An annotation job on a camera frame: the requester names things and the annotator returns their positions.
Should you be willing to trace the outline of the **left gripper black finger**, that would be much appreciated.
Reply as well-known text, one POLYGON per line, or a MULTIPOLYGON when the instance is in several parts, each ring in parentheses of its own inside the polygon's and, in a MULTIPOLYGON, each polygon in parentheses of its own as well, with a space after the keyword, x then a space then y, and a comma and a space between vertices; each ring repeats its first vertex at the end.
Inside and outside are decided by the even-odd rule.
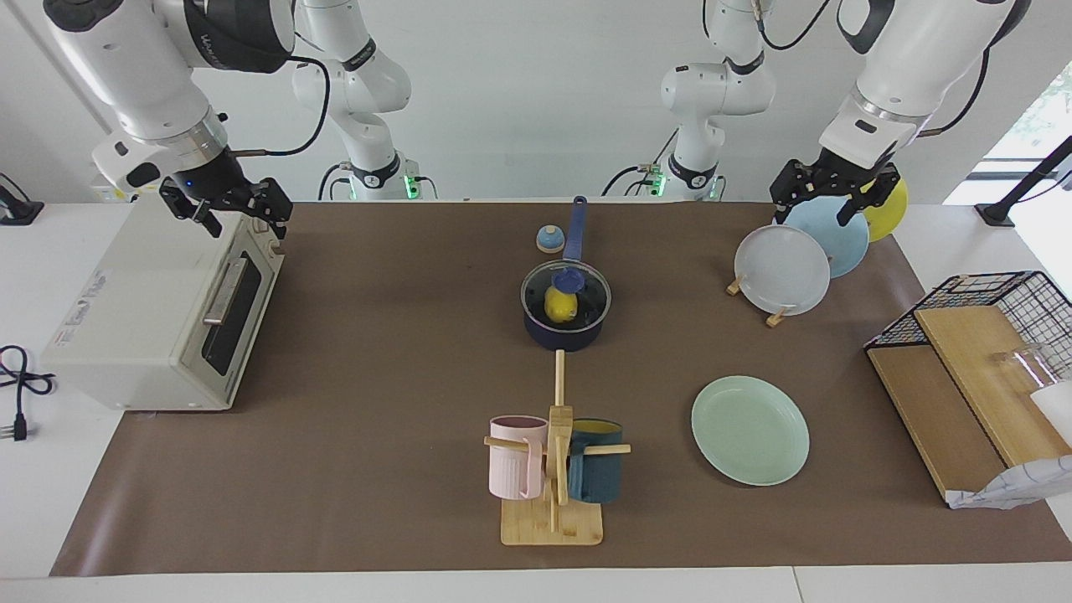
POLYGON ((808 194, 809 167, 801 162, 787 162, 770 186, 770 198, 775 205, 775 223, 785 223, 789 214, 808 194))
POLYGON ((885 165, 882 167, 874 180, 868 183, 868 191, 862 191, 860 187, 850 188, 850 194, 843 203, 842 210, 837 214, 838 225, 845 227, 853 220, 855 214, 862 214, 869 207, 881 207, 885 204, 889 195, 894 191, 896 183, 900 182, 899 170, 896 165, 885 165))

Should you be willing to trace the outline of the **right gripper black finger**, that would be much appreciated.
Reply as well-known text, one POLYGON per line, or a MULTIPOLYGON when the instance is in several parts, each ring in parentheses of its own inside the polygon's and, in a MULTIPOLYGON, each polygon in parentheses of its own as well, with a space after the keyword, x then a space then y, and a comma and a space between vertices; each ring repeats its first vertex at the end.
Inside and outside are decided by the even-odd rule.
POLYGON ((291 221, 292 201, 274 178, 260 179, 251 186, 251 216, 272 230, 277 240, 284 240, 291 221))
POLYGON ((214 238, 222 235, 221 222, 205 202, 194 205, 177 186, 161 186, 158 194, 176 219, 198 223, 214 238))

